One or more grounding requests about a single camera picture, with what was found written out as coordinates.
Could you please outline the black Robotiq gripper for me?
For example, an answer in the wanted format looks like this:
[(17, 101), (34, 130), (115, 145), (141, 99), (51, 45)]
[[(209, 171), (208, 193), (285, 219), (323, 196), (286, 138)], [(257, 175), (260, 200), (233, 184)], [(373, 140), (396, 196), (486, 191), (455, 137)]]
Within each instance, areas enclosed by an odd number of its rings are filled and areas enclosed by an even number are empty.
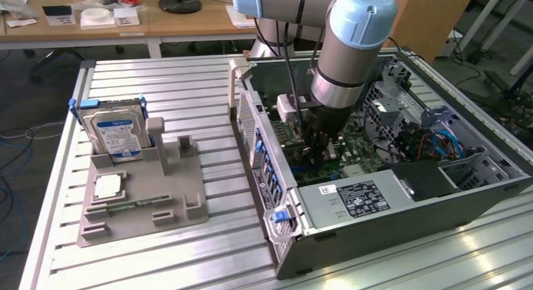
[(312, 107), (307, 114), (307, 125), (317, 133), (335, 138), (340, 135), (351, 117), (351, 108), (335, 109), (325, 105)]

